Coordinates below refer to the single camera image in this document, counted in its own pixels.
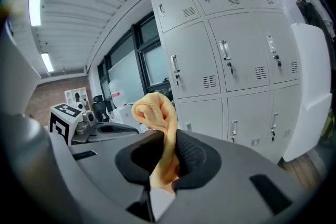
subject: red label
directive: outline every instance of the red label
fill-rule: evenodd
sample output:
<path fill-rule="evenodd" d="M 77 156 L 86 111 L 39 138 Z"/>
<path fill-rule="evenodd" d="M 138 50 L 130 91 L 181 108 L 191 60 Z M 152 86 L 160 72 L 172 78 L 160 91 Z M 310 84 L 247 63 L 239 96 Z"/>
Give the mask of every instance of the red label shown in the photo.
<path fill-rule="evenodd" d="M 117 97 L 117 96 L 119 96 L 119 95 L 120 95 L 120 92 L 115 92 L 115 93 L 112 94 L 112 98 L 113 98 L 113 97 Z"/>

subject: brick wall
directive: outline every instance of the brick wall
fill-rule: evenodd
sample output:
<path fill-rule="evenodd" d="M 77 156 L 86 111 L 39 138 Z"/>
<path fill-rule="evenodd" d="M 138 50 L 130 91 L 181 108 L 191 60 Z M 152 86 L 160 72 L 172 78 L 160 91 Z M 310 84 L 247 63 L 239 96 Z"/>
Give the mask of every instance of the brick wall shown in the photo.
<path fill-rule="evenodd" d="M 48 125 L 49 108 L 55 104 L 66 102 L 64 91 L 82 87 L 86 87 L 86 93 L 92 107 L 92 96 L 88 78 L 64 79 L 39 85 L 28 103 L 25 111 L 26 117 L 39 121 L 42 126 Z"/>

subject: ventilation slot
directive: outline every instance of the ventilation slot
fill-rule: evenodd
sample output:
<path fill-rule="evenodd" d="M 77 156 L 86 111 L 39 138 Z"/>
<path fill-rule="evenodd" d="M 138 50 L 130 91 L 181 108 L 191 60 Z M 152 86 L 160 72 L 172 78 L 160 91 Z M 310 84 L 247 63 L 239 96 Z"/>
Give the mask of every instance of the ventilation slot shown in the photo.
<path fill-rule="evenodd" d="M 256 67 L 256 79 L 266 79 L 266 67 Z"/>
<path fill-rule="evenodd" d="M 203 77 L 203 86 L 204 88 L 216 87 L 216 77 L 215 76 L 208 76 Z"/>
<path fill-rule="evenodd" d="M 240 4 L 239 0 L 228 0 L 231 5 Z"/>
<path fill-rule="evenodd" d="M 290 135 L 290 129 L 285 131 L 285 134 L 283 135 L 284 138 L 289 137 Z"/>
<path fill-rule="evenodd" d="M 183 10 L 184 17 L 188 17 L 190 15 L 195 14 L 196 11 L 194 10 L 194 7 L 186 8 Z"/>
<path fill-rule="evenodd" d="M 273 0 L 266 0 L 267 4 L 274 5 Z"/>
<path fill-rule="evenodd" d="M 259 142 L 260 142 L 260 138 L 258 138 L 258 139 L 253 139 L 253 140 L 251 141 L 251 146 L 257 146 L 257 145 L 259 145 Z"/>
<path fill-rule="evenodd" d="M 292 73 L 298 72 L 298 63 L 297 62 L 291 62 L 290 65 L 292 66 Z"/>

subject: white container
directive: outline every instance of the white container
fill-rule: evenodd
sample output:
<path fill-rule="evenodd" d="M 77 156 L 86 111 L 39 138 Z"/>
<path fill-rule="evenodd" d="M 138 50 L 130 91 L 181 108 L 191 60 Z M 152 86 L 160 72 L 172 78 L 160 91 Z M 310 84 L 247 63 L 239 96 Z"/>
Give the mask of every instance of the white container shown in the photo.
<path fill-rule="evenodd" d="M 127 104 L 127 96 L 125 94 L 122 82 L 114 79 L 109 83 L 112 101 L 117 108 L 122 108 Z"/>

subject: ceiling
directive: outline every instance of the ceiling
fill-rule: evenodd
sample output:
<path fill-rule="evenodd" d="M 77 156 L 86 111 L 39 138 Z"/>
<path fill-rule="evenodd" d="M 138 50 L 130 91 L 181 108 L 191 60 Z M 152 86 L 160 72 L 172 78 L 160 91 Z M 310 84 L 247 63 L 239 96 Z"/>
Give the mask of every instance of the ceiling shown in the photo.
<path fill-rule="evenodd" d="M 27 10 L 12 14 L 9 21 L 17 47 L 42 77 L 83 72 L 91 64 L 88 60 L 95 46 L 100 45 L 101 33 L 127 1 L 41 0 L 41 26 L 30 26 Z M 42 52 L 49 53 L 52 74 L 41 60 Z"/>

